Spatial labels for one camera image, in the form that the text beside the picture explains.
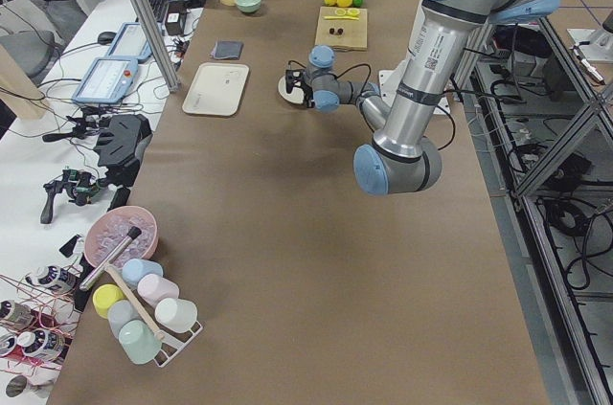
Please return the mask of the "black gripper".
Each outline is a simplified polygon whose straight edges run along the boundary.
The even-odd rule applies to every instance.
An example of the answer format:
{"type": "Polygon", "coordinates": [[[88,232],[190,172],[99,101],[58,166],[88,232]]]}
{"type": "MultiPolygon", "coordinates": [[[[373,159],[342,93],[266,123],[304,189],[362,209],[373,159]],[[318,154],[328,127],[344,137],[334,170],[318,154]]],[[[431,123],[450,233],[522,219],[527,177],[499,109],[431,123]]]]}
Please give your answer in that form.
{"type": "Polygon", "coordinates": [[[304,79],[304,69],[286,69],[284,73],[284,99],[291,104],[314,107],[312,91],[304,79]]]}

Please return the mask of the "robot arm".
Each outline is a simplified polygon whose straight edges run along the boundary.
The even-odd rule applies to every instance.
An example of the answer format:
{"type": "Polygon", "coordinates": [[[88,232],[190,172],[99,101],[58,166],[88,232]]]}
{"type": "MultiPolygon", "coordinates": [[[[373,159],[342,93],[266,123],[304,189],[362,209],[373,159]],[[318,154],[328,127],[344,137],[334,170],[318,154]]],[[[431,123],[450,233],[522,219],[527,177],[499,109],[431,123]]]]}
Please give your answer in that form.
{"type": "Polygon", "coordinates": [[[371,83],[343,81],[332,72],[331,47],[314,47],[306,67],[285,73],[285,88],[300,87],[322,112],[354,105],[373,129],[353,156],[360,188],[371,195],[423,191],[442,171],[437,147],[425,137],[436,105],[470,34],[487,23],[523,23],[554,12],[561,0],[422,0],[424,21],[391,104],[371,83]]]}

